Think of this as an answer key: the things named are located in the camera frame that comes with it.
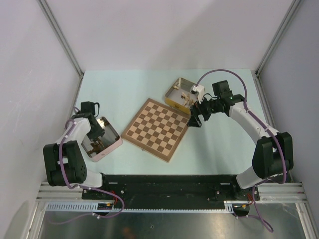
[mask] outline cable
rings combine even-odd
[[[248,106],[247,106],[247,87],[246,87],[246,85],[245,85],[244,80],[243,80],[238,74],[236,74],[235,72],[232,72],[232,71],[229,71],[229,70],[225,70],[225,69],[216,69],[216,70],[212,70],[212,71],[206,72],[206,73],[198,80],[198,82],[197,82],[197,84],[196,84],[195,86],[198,86],[198,84],[201,82],[201,80],[202,80],[205,76],[207,76],[208,74],[213,73],[213,72],[218,72],[218,71],[228,72],[228,73],[230,73],[230,74],[233,74],[233,75],[236,76],[236,77],[240,80],[240,82],[242,83],[242,85],[243,85],[243,87],[244,87],[244,93],[245,93],[245,96],[244,96],[244,109],[246,110],[246,112],[247,112],[248,114],[250,114],[250,116],[251,116],[255,121],[257,121],[257,122],[262,126],[262,128],[264,128],[264,130],[265,130],[265,131],[272,137],[272,139],[274,140],[274,142],[275,142],[275,144],[276,144],[276,146],[277,146],[277,149],[278,149],[278,152],[279,152],[281,161],[282,161],[282,165],[283,165],[283,180],[282,180],[282,182],[277,182],[277,183],[279,183],[279,184],[284,184],[284,183],[286,182],[286,179],[287,179],[287,169],[286,169],[286,163],[285,163],[285,158],[284,158],[283,151],[282,151],[282,149],[281,149],[281,146],[280,146],[280,144],[279,144],[277,138],[276,138],[275,135],[270,131],[270,129],[268,129],[268,126],[266,126],[253,112],[251,112],[251,111],[248,109]],[[255,192],[256,186],[258,186],[258,185],[260,185],[260,184],[262,184],[262,183],[264,183],[264,182],[267,182],[267,181],[268,181],[268,179],[265,179],[265,180],[263,180],[262,182],[260,182],[260,183],[258,183],[258,184],[256,184],[256,185],[254,185],[254,187],[253,187],[253,193],[252,193],[252,195],[253,195],[253,203],[254,203],[254,206],[255,206],[255,209],[256,209],[256,212],[257,212],[258,216],[249,215],[249,216],[247,216],[247,217],[248,217],[248,218],[250,217],[250,218],[259,219],[259,220],[262,222],[262,224],[264,225],[264,227],[265,227],[268,231],[270,231],[271,233],[273,233],[273,232],[274,232],[274,229],[272,228],[272,226],[271,226],[266,220],[264,220],[264,219],[262,218],[262,216],[261,216],[261,214],[260,214],[260,212],[259,212],[259,210],[258,210],[258,208],[257,208],[256,200],[255,200],[255,196],[254,196],[254,192]]]
[[[118,214],[120,214],[123,210],[124,210],[124,207],[125,207],[125,204],[124,204],[124,201],[121,197],[119,197],[118,195],[114,194],[114,193],[110,193],[108,191],[104,191],[102,189],[99,189],[99,188],[91,188],[91,187],[87,187],[87,186],[84,186],[84,185],[78,185],[78,184],[75,184],[73,186],[70,185],[69,181],[68,181],[68,178],[66,176],[66,173],[65,173],[65,169],[64,169],[64,165],[63,165],[63,154],[62,154],[62,148],[63,148],[63,144],[65,142],[65,140],[68,138],[69,134],[72,132],[72,130],[74,129],[74,127],[76,126],[77,122],[75,122],[73,119],[69,119],[66,123],[66,127],[68,126],[69,123],[72,123],[70,129],[67,131],[67,133],[65,134],[65,136],[62,138],[61,142],[60,142],[60,145],[59,145],[59,162],[60,162],[60,168],[61,168],[61,173],[62,173],[62,176],[63,176],[63,179],[64,179],[64,182],[66,184],[66,186],[69,188],[69,189],[74,189],[75,187],[80,187],[82,189],[87,189],[87,190],[93,190],[93,191],[97,191],[97,192],[101,192],[101,193],[105,193],[105,194],[108,194],[108,195],[111,195],[113,196],[113,198],[117,198],[121,201],[122,203],[122,208],[116,212],[115,214],[113,215],[106,215],[106,216],[102,216],[102,215],[97,215],[95,213],[86,213],[86,214],[82,214],[82,215],[79,215],[75,218],[72,218],[70,220],[67,220],[67,221],[64,221],[64,222],[59,222],[59,223],[55,223],[55,222],[52,222],[49,220],[50,223],[52,224],[55,224],[55,225],[62,225],[62,224],[66,224],[66,223],[69,223],[69,222],[72,222],[78,218],[81,218],[81,217],[84,217],[84,216],[88,216],[88,215],[97,215],[97,218],[113,218],[113,217],[116,217]]]
[[[114,206],[117,204],[117,202],[118,202],[118,198],[113,197],[113,205],[114,205]]]
[[[238,216],[238,215],[236,215],[235,212],[234,212],[233,215],[236,217],[236,219],[237,219],[237,218],[254,218],[254,219],[260,220],[264,225],[267,225],[267,226],[265,226],[265,228],[266,228],[269,232],[271,232],[271,233],[274,232],[274,229],[273,229],[273,227],[270,225],[270,223],[267,222],[265,219],[260,219],[260,217],[258,217],[258,216],[255,216],[255,215]]]
[[[211,96],[211,94],[210,93],[206,93],[205,95],[203,95],[203,97],[204,96],[206,96],[206,95],[209,95],[209,96]],[[217,99],[218,97],[213,97],[213,96],[211,96],[213,99]]]
[[[250,196],[249,193],[247,194],[247,196],[248,196],[249,205],[252,205],[254,203],[253,197]]]

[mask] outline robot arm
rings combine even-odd
[[[64,137],[66,138],[62,145],[62,157],[69,183],[95,188],[102,186],[102,175],[87,170],[80,150],[80,145],[85,137],[94,142],[105,133],[94,114],[94,103],[81,103],[81,111],[72,117],[72,123],[67,124],[64,134],[54,144],[48,144],[43,148],[47,180],[51,186],[66,185],[61,172],[58,152]],[[69,132],[72,124],[74,124],[73,130]]]
[[[211,114],[226,113],[238,122],[249,134],[256,144],[252,166],[243,173],[237,175],[236,180],[241,189],[252,187],[264,179],[277,176],[283,172],[283,164],[277,146],[269,134],[264,130],[260,122],[253,118],[244,107],[244,97],[234,95],[229,89],[228,82],[222,81],[213,84],[216,99],[207,100],[203,98],[196,102],[191,108],[191,118],[188,126],[201,127],[198,115],[203,115],[204,121]],[[267,129],[276,137],[283,151],[286,170],[293,168],[293,146],[292,137],[287,133],[279,133],[276,129],[262,122]]]

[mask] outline white wall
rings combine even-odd
[[[294,140],[293,177],[319,225],[319,1],[302,4],[261,79],[280,131]]]
[[[35,0],[0,2],[0,238],[19,238],[79,79]]]
[[[256,69],[292,0],[48,0],[86,70]]]

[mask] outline chess square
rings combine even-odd
[[[188,129],[189,116],[152,99],[136,115],[122,138],[169,162]]]

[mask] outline metal tin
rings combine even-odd
[[[189,81],[185,78],[179,77],[174,84],[169,88],[165,94],[165,103],[172,106],[188,115],[190,115],[190,104],[184,104],[184,99],[181,97],[182,93],[188,94],[191,88],[195,85],[194,82]],[[196,96],[190,94],[190,98],[194,101],[197,100]]]

